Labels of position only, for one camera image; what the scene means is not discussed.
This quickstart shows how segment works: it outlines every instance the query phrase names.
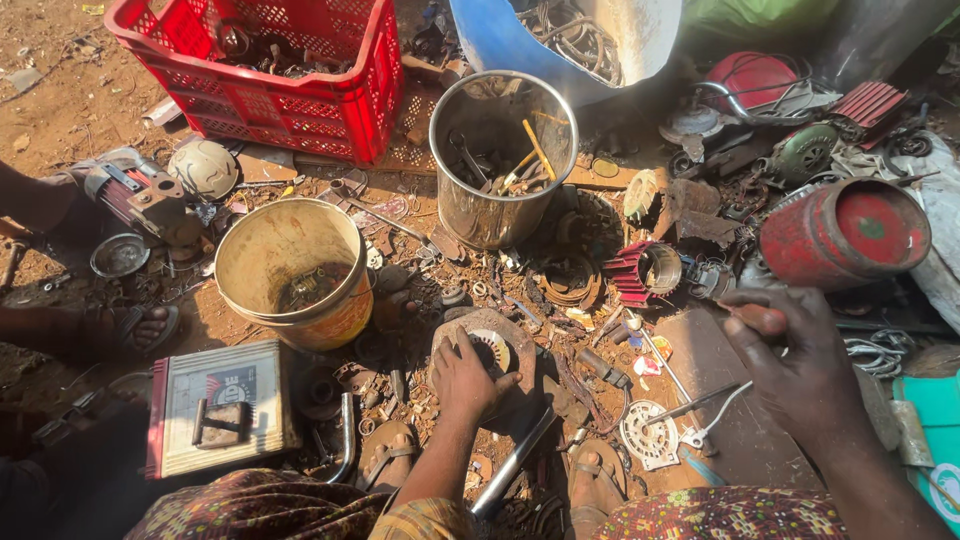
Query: plastic crate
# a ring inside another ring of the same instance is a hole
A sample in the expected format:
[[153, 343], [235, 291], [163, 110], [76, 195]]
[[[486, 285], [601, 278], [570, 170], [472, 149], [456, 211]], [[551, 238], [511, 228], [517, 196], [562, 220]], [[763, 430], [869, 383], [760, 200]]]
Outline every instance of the plastic crate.
[[[287, 79], [214, 60], [222, 18], [343, 61], [343, 75]], [[373, 166], [402, 101], [393, 0], [117, 0], [107, 28], [154, 74], [190, 127]]]

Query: red cylinder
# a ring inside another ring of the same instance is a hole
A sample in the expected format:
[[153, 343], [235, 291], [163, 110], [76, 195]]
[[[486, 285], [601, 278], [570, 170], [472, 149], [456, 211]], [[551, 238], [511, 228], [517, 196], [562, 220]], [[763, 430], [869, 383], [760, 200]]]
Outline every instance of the red cylinder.
[[760, 229], [760, 252], [777, 278], [825, 292], [906, 272], [929, 251], [920, 205], [873, 178], [821, 187], [770, 214]]

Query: white helmet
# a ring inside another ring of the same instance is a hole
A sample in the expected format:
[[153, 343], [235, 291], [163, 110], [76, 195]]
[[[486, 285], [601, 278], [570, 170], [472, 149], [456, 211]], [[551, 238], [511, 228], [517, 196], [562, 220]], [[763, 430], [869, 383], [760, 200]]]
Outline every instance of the white helmet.
[[170, 158], [167, 173], [180, 179], [183, 189], [201, 202], [212, 203], [230, 193], [239, 171], [226, 148], [209, 140], [195, 140]]

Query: human hand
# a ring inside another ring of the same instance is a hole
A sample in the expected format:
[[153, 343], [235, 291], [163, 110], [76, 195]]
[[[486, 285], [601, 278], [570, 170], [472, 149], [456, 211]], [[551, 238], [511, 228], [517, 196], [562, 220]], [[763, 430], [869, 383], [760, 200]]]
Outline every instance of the human hand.
[[721, 302], [771, 307], [786, 316], [789, 351], [782, 357], [736, 317], [724, 323], [724, 331], [753, 375], [764, 408], [805, 450], [817, 454], [842, 440], [872, 436], [847, 348], [822, 292], [736, 289]]
[[444, 415], [477, 423], [490, 412], [507, 390], [523, 379], [520, 373], [508, 373], [494, 382], [473, 350], [464, 327], [457, 327], [460, 355], [445, 337], [434, 352], [434, 370], [430, 375]]

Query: plastic bag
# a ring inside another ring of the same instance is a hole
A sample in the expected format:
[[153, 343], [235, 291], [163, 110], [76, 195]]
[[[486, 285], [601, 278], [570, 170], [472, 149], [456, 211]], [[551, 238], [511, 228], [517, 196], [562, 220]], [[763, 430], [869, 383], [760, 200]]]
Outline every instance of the plastic bag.
[[820, 28], [839, 0], [687, 0], [685, 33], [754, 43]]

